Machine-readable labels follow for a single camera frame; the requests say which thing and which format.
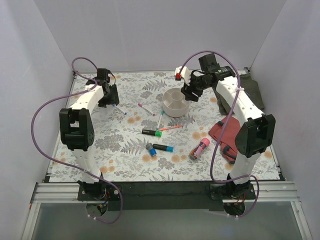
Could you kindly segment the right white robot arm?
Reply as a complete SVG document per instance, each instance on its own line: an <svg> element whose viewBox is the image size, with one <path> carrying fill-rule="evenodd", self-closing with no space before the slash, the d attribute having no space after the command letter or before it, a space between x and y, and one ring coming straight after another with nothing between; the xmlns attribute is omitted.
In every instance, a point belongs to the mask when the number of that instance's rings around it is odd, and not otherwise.
<svg viewBox="0 0 320 240"><path fill-rule="evenodd" d="M185 63L175 69L175 80L183 80L181 92L187 100L198 101L204 90L212 87L229 104L222 130L225 131L234 114L239 121L240 130L235 137L237 156L233 169L226 180L213 182L217 189L222 189L228 197L237 199L250 187L252 174L256 161L262 153L272 144L276 119L272 114L263 113L249 98L241 86L241 78L237 68L226 57L227 66L221 67L216 56L222 54L216 51L203 50L199 58L201 76L194 76Z"/></svg>

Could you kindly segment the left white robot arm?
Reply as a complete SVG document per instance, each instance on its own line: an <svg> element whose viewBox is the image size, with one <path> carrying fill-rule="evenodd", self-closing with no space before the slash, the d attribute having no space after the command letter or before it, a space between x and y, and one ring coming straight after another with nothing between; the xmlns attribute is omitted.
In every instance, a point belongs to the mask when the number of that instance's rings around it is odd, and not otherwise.
<svg viewBox="0 0 320 240"><path fill-rule="evenodd" d="M76 159L77 165L85 171L101 176L101 171L93 157L92 145L95 141L95 130L91 113L95 106L105 108L107 105L120 103L117 85L110 85L112 72L99 68L96 77L86 82L89 90L97 81L93 90L82 94L69 108L59 112L61 142L67 146Z"/></svg>

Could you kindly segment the blue-capped white pen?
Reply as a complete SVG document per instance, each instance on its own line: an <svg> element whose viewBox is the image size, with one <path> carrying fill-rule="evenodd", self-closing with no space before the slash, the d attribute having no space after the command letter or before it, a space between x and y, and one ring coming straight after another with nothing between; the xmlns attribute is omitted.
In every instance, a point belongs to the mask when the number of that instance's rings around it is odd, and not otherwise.
<svg viewBox="0 0 320 240"><path fill-rule="evenodd" d="M127 112L121 109L120 107L118 107L116 104L112 104L112 106L118 111L120 111L122 114L127 115Z"/></svg>

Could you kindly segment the white round compartment organizer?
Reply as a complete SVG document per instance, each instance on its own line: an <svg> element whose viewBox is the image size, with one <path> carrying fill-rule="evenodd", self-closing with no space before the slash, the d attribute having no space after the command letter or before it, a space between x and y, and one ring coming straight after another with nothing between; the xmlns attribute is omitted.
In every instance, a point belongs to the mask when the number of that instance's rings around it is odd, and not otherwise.
<svg viewBox="0 0 320 240"><path fill-rule="evenodd" d="M172 117L179 118L186 115L189 111L190 102L181 92L180 88L171 88L162 96L162 108L164 112Z"/></svg>

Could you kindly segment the purple-capped white pen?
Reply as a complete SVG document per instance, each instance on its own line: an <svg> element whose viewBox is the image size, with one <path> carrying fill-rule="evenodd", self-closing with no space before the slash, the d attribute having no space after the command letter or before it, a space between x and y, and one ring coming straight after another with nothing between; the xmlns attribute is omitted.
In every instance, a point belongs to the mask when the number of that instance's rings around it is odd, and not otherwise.
<svg viewBox="0 0 320 240"><path fill-rule="evenodd" d="M152 115L152 116L155 116L156 114L153 112L153 111L151 111L151 110L149 110L148 108L146 108L144 105L142 105L141 103L138 103L138 106L140 107L140 108L142 108L143 110L145 110L147 113L149 113L150 115Z"/></svg>

